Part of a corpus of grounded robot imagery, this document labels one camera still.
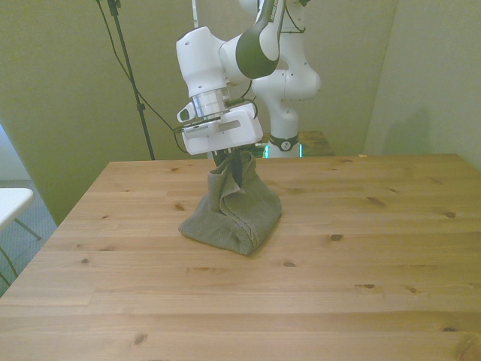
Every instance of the folded cloth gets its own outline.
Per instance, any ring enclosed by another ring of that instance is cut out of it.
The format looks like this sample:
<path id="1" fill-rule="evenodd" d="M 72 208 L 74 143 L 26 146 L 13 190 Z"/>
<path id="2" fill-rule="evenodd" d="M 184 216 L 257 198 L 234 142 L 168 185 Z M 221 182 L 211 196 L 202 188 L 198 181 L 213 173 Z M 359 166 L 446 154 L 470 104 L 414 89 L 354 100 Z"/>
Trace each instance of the folded cloth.
<path id="1" fill-rule="evenodd" d="M 194 214 L 182 222 L 182 235 L 201 243 L 247 255 L 270 233 L 280 216 L 276 193 L 256 173 L 256 158 L 240 154 L 242 187 L 232 177 L 227 158 L 207 176 L 207 195 Z"/>

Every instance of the gray cloth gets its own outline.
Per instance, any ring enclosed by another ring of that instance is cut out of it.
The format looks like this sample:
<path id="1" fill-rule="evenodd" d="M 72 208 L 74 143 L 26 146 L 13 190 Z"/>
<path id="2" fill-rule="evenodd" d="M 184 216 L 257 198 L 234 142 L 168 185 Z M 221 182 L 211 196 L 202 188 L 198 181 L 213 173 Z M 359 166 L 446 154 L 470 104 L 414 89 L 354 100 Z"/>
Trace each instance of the gray cloth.
<path id="1" fill-rule="evenodd" d="M 242 187 L 235 183 L 229 159 L 209 172 L 208 193 L 179 231 L 201 243 L 247 255 L 270 233 L 280 216 L 276 193 L 256 173 L 256 158 L 240 154 Z"/>

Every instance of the green wall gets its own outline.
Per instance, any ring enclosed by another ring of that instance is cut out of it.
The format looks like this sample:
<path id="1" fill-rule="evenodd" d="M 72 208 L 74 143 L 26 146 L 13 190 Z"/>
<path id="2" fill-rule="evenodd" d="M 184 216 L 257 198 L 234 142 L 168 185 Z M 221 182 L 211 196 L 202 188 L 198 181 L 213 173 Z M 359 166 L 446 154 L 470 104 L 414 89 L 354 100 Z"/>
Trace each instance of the green wall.
<path id="1" fill-rule="evenodd" d="M 400 0 L 368 154 L 457 153 L 481 169 L 481 2 Z"/>
<path id="2" fill-rule="evenodd" d="M 306 54 L 323 87 L 295 107 L 301 130 L 324 131 L 337 154 L 364 146 L 396 4 L 308 5 Z M 198 0 L 198 7 L 201 25 L 223 40 L 253 24 L 235 0 Z M 188 99 L 175 43 L 193 27 L 192 2 L 128 0 L 119 12 L 139 89 L 176 124 Z M 0 121 L 60 223 L 110 161 L 149 159 L 132 88 L 93 0 L 3 2 L 0 32 Z M 260 116 L 268 132 L 262 106 Z M 187 157 L 150 112 L 147 123 L 157 159 Z"/>
<path id="3" fill-rule="evenodd" d="M 174 125 L 187 103 L 175 42 L 192 28 L 191 4 L 119 10 L 138 87 Z M 132 87 L 92 0 L 2 2 L 0 33 L 0 120 L 60 223 L 110 161 L 150 158 Z M 150 112 L 147 122 L 158 159 L 184 157 Z"/>

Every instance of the wood grain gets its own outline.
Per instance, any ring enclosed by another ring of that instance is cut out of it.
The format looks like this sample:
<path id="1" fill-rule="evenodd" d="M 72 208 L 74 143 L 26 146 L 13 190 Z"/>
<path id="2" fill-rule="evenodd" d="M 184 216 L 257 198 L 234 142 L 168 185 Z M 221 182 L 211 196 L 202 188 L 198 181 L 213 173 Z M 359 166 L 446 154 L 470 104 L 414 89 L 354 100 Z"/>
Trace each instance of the wood grain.
<path id="1" fill-rule="evenodd" d="M 209 160 L 112 162 L 0 299 L 0 360 L 480 360 L 481 174 L 258 159 L 251 256 L 182 237 Z"/>

